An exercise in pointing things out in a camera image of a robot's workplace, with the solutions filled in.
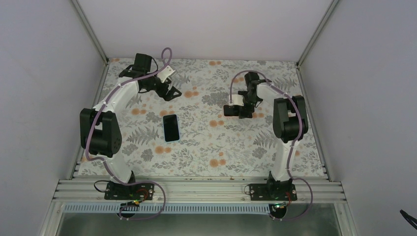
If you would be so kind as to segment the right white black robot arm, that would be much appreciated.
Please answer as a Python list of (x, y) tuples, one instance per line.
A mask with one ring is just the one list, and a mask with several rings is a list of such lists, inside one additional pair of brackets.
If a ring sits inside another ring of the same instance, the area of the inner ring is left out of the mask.
[(270, 170), (269, 181), (266, 187), (267, 196), (272, 200), (279, 200), (285, 194), (285, 186), (280, 183), (292, 179), (292, 157), (295, 150), (308, 131), (308, 119), (303, 96), (290, 96), (279, 89), (262, 73), (248, 70), (244, 75), (247, 89), (239, 91), (242, 97), (242, 106), (238, 108), (239, 118), (252, 118), (255, 107), (267, 102), (273, 108), (272, 129), (273, 134), (280, 140), (277, 146), (275, 164)]

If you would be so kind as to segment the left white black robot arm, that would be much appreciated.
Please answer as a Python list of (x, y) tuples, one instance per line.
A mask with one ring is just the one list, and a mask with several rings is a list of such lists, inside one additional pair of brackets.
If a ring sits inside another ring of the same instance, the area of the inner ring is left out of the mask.
[(114, 88), (93, 108), (80, 112), (81, 146), (88, 161), (100, 160), (118, 185), (117, 192), (124, 199), (136, 195), (134, 174), (124, 158), (119, 155), (122, 134), (117, 114), (141, 92), (154, 91), (165, 101), (180, 97), (182, 93), (171, 85), (170, 76), (175, 73), (170, 65), (171, 57), (163, 59), (163, 65), (151, 71), (152, 56), (137, 53), (134, 63), (127, 66), (117, 79)]

